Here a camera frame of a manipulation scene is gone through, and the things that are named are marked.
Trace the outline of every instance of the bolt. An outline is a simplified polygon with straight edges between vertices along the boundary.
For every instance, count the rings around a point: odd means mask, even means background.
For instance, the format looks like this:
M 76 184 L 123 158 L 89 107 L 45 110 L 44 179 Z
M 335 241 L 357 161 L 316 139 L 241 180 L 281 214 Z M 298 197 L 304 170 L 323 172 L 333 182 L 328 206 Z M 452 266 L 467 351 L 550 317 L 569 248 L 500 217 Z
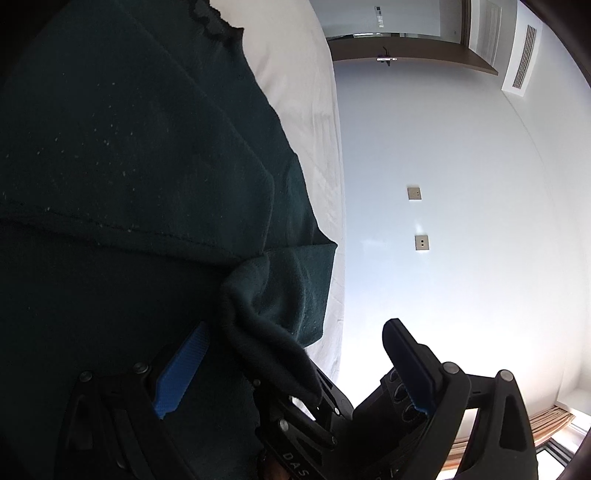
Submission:
M 82 372 L 78 376 L 78 380 L 80 380 L 82 383 L 89 382 L 91 379 L 92 379 L 92 372 L 90 372 L 89 370 L 85 370 L 84 372 Z
M 443 369 L 450 375 L 455 375 L 460 371 L 460 367 L 457 366 L 454 362 L 445 362 L 443 364 Z
M 501 378 L 506 382 L 513 382 L 513 374 L 508 370 L 501 370 Z
M 133 367 L 134 373 L 144 374 L 148 371 L 148 364 L 145 362 L 137 362 Z

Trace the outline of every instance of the mattress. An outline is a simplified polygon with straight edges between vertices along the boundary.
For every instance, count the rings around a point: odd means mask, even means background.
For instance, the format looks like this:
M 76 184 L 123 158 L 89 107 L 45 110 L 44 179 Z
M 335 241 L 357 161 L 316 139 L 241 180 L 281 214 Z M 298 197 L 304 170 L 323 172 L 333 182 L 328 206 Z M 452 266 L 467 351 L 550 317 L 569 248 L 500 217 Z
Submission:
M 345 195 L 335 74 L 308 0 L 211 0 L 230 25 L 261 90 L 298 155 L 322 232 L 338 244 L 322 338 L 307 348 L 334 381 L 339 373 L 345 294 Z

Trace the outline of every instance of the dark green fabric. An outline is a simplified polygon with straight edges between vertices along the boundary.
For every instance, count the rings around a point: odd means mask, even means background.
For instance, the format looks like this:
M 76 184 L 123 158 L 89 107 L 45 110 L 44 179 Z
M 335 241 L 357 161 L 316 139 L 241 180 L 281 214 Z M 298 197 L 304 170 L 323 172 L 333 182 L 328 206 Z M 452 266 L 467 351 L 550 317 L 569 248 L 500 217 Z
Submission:
M 242 368 L 313 404 L 335 245 L 242 54 L 202 1 L 73 0 L 0 92 L 0 434 L 51 478 L 77 374 L 150 360 L 200 320 L 180 407 L 203 480 L 254 476 Z

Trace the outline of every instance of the striped curtain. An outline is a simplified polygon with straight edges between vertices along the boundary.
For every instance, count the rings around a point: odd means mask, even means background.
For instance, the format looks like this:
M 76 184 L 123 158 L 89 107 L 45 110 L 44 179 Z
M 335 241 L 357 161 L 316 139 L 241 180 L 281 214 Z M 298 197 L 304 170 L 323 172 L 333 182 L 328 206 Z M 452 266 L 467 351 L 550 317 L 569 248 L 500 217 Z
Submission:
M 573 419 L 574 415 L 560 407 L 552 407 L 530 417 L 535 446 L 537 447 L 550 440 L 553 434 L 568 426 Z M 454 442 L 442 470 L 451 470 L 460 466 L 467 444 L 467 438 L 457 439 Z

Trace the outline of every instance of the wall outlet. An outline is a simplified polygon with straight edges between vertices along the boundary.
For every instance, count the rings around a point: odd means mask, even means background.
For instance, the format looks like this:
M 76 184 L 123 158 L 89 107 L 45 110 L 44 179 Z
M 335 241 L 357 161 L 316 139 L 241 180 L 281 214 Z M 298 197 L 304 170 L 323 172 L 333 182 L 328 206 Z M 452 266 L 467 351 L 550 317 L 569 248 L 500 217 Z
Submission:
M 422 200 L 420 187 L 407 187 L 409 200 Z
M 429 237 L 427 235 L 415 235 L 414 247 L 416 250 L 429 250 Z

